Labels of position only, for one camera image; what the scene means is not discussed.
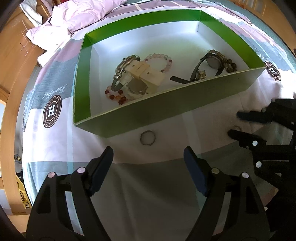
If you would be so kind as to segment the plaid patchwork bed sheet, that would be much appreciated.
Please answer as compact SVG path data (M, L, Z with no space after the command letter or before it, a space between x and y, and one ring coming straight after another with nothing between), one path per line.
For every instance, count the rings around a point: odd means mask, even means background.
M243 92L152 125L104 138L74 125L75 73L84 36L117 20L153 11L198 9L239 35L260 57L264 70ZM241 121L240 110L261 110L275 98L295 97L295 57L261 20L227 3L148 1L121 6L75 32L41 69L28 93L23 118L23 179L35 202L50 172L70 174L112 147L106 179L91 201L112 240L184 240L201 211L203 197L183 159L190 146L226 174L250 174L263 203L275 188L252 170L250 151L228 137L237 130L286 145L292 132L276 123Z

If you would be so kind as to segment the green cardboard box tray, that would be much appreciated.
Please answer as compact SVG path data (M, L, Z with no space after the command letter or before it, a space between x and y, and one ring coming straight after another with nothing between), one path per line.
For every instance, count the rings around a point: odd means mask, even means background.
M157 91L111 90L131 55L165 73ZM153 11L87 33L75 73L73 122L109 138L179 116L247 90L264 63L233 30L198 9Z

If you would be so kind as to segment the wooden bed headboard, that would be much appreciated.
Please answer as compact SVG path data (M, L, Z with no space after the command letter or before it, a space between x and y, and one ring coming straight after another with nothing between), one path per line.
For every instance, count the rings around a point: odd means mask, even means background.
M1 30L1 187L12 214L25 214L15 171L15 133L23 93L43 49L26 37L33 25L17 7Z

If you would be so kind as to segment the pink crumpled pillow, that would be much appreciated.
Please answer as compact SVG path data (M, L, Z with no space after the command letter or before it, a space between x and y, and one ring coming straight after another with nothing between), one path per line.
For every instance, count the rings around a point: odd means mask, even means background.
M126 1L66 1L54 6L48 20L27 31L26 37L46 51L57 49L69 40L77 30L81 30L105 17Z

